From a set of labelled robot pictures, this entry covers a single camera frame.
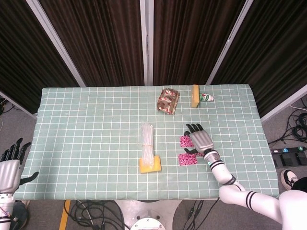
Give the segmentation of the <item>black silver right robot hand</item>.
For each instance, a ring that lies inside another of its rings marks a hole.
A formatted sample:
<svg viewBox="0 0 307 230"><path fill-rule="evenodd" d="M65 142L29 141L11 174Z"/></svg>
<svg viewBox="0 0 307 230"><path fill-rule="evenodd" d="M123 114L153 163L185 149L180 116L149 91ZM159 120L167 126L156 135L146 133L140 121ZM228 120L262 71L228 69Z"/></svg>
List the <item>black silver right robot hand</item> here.
<svg viewBox="0 0 307 230"><path fill-rule="evenodd" d="M184 133L184 136L188 136L193 143L194 149L189 150L184 148L187 154L208 154L213 151L214 144L208 133L203 129L201 124L186 124L189 131Z"/></svg>

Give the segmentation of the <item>brown foil snack packet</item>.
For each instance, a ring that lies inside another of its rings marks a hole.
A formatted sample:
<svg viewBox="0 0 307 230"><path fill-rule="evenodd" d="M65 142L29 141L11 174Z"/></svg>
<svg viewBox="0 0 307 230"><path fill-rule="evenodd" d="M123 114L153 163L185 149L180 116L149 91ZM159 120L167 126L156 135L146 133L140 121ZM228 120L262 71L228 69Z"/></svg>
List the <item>brown foil snack packet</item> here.
<svg viewBox="0 0 307 230"><path fill-rule="evenodd" d="M171 88L164 88L158 98L157 110L168 115L174 115L179 100L180 93Z"/></svg>

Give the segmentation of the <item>flat yellow sponge block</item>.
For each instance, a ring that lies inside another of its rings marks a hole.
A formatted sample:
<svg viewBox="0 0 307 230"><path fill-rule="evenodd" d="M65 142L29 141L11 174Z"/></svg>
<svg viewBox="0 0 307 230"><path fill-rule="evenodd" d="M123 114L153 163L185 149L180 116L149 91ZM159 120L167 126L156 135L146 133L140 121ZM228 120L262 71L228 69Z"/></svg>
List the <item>flat yellow sponge block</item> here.
<svg viewBox="0 0 307 230"><path fill-rule="evenodd" d="M161 171L161 161L159 156L154 156L153 165L145 164L142 158L139 159L140 173L152 173Z"/></svg>

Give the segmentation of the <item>dark brown pleated curtain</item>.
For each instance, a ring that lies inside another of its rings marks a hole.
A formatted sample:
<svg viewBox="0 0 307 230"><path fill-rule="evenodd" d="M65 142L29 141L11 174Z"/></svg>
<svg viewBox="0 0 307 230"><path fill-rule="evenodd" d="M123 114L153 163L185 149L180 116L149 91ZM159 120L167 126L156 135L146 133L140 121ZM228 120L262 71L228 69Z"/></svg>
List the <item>dark brown pleated curtain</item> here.
<svg viewBox="0 0 307 230"><path fill-rule="evenodd" d="M88 87L143 86L139 0L39 0Z"/></svg>
<svg viewBox="0 0 307 230"><path fill-rule="evenodd" d="M204 85L246 0L154 0L154 85Z"/></svg>
<svg viewBox="0 0 307 230"><path fill-rule="evenodd" d="M307 0L254 0L213 84L248 84L260 116L307 85Z"/></svg>
<svg viewBox="0 0 307 230"><path fill-rule="evenodd" d="M43 88L77 86L26 0L0 0L0 91L34 114Z"/></svg>

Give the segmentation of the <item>tan wooden block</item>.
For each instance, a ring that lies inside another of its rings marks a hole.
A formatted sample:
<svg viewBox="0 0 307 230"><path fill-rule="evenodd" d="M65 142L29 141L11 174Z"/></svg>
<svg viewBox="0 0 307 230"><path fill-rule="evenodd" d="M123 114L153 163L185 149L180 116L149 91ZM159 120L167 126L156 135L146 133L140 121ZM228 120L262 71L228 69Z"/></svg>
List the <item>tan wooden block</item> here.
<svg viewBox="0 0 307 230"><path fill-rule="evenodd" d="M199 85L193 84L191 89L191 108L197 108L200 103Z"/></svg>

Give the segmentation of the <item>clear plastic straw bundle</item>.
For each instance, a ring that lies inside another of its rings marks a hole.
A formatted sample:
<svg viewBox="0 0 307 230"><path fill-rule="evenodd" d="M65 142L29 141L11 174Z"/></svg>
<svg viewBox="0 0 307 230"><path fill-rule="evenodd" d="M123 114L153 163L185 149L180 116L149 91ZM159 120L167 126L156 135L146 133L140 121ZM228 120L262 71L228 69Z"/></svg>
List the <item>clear plastic straw bundle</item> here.
<svg viewBox="0 0 307 230"><path fill-rule="evenodd" d="M154 127L149 123L142 123L142 144L154 146ZM154 147L142 146L142 160L145 164L153 165Z"/></svg>

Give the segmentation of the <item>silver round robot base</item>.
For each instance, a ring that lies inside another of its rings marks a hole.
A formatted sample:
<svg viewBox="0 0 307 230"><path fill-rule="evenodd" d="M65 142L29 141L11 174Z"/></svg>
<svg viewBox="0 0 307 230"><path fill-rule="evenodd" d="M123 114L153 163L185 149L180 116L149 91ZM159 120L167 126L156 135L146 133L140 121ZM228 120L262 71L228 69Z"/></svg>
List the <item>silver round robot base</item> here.
<svg viewBox="0 0 307 230"><path fill-rule="evenodd" d="M116 200L130 230L173 230L173 218L181 200Z"/></svg>

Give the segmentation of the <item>black white sneaker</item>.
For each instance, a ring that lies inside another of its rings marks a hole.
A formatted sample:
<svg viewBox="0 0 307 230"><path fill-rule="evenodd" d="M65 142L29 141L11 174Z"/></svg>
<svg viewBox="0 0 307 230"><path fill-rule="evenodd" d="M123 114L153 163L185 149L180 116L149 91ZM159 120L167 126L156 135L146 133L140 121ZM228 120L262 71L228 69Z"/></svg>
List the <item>black white sneaker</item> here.
<svg viewBox="0 0 307 230"><path fill-rule="evenodd" d="M297 175L289 169L283 170L281 172L280 179L286 190L292 190L295 182L299 180Z"/></svg>

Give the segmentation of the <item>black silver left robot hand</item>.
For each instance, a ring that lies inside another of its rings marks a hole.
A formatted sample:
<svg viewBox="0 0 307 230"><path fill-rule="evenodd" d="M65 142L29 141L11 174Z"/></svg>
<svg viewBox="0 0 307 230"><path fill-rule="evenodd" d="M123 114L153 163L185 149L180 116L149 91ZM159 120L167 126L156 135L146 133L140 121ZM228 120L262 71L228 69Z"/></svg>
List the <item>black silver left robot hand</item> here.
<svg viewBox="0 0 307 230"><path fill-rule="evenodd" d="M22 141L23 138L19 138L0 155L0 194L14 194L19 186L33 181L39 175L39 172L34 172L29 177L21 178L25 152L31 146L31 142L21 146Z"/></svg>

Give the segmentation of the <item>grey aluminium frame post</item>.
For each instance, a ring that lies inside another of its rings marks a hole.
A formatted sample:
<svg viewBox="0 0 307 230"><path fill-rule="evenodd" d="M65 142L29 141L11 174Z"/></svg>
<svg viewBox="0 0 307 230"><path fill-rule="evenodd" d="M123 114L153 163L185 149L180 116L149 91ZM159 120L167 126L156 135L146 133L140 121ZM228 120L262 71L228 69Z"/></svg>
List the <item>grey aluminium frame post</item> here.
<svg viewBox="0 0 307 230"><path fill-rule="evenodd" d="M142 31L144 85L154 83L154 0L139 0Z"/></svg>
<svg viewBox="0 0 307 230"><path fill-rule="evenodd" d="M79 74L79 71L77 70L72 58L70 57L67 49L65 48L62 40L60 39L58 33L56 32L54 26L52 25L49 17L44 11L39 0L26 0L26 2L30 7L31 11L34 13L35 17L38 19L41 26L43 27L44 31L48 35L53 46L59 53L60 57L66 64L67 68L69 69L75 80L77 81L78 85L80 87L86 87L85 82L83 81L81 75Z"/></svg>
<svg viewBox="0 0 307 230"><path fill-rule="evenodd" d="M234 41L234 39L237 35L237 32L239 31L239 29L240 29L240 27L241 27L241 25L242 25L242 23L243 23L243 21L246 17L251 5L253 4L253 2L254 2L254 0L245 0L245 3L244 3L244 5L243 5L243 7L240 11L240 14L238 15L237 20L236 20L228 38L227 38L227 40L226 40L226 43L225 43L225 45L224 45L216 63L215 63L215 65L214 65L214 67L213 67L213 69L212 69L212 71L211 71L211 73L210 73L210 75L209 75L209 77L208 77L208 79L205 83L206 85L212 84L213 79L214 79L216 73L218 72L226 54L228 53L230 46L232 45L232 43L233 43L233 41Z"/></svg>
<svg viewBox="0 0 307 230"><path fill-rule="evenodd" d="M9 102L11 102L13 105L16 105L19 109L21 109L26 114L30 115L32 118L37 120L37 114L32 114L29 111L27 111L25 108L23 108L20 104L18 104L15 100L13 100L11 97L9 97L7 94L5 94L3 91L0 90L0 95L3 96L5 99L7 99Z"/></svg>
<svg viewBox="0 0 307 230"><path fill-rule="evenodd" d="M274 117L276 114L281 112L283 109L289 107L296 101L298 101L300 98L307 95L307 84L303 86L301 89L299 89L297 92L295 92L293 95L285 99L283 102L281 102L279 105L277 105L275 108L273 108L271 111L269 111L265 116L261 118L261 122L265 123L272 117Z"/></svg>

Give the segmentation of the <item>green grid-patterned table mat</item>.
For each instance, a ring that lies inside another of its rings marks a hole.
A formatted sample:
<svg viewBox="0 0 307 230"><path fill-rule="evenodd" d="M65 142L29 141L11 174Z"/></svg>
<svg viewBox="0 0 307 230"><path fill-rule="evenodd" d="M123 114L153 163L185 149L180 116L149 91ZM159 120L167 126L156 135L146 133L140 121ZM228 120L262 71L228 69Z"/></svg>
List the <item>green grid-patterned table mat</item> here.
<svg viewBox="0 0 307 230"><path fill-rule="evenodd" d="M158 111L161 86L45 88L23 175L39 172L15 198L207 199L219 184L203 158L180 166L186 124L201 124L230 173L248 190L277 196L278 176L251 88L202 85L214 97L191 108L191 87L174 115ZM161 171L140 173L142 123L154 127L154 156Z"/></svg>

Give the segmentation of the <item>yellow floor tape strip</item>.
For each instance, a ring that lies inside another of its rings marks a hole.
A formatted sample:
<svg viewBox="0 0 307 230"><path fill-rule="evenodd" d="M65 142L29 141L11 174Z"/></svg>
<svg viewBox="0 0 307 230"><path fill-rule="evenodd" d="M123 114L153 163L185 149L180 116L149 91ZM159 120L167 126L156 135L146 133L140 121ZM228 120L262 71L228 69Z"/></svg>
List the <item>yellow floor tape strip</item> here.
<svg viewBox="0 0 307 230"><path fill-rule="evenodd" d="M63 205L63 211L61 215L59 230L66 230L66 225L68 221L68 211L70 209L71 200L65 200Z"/></svg>

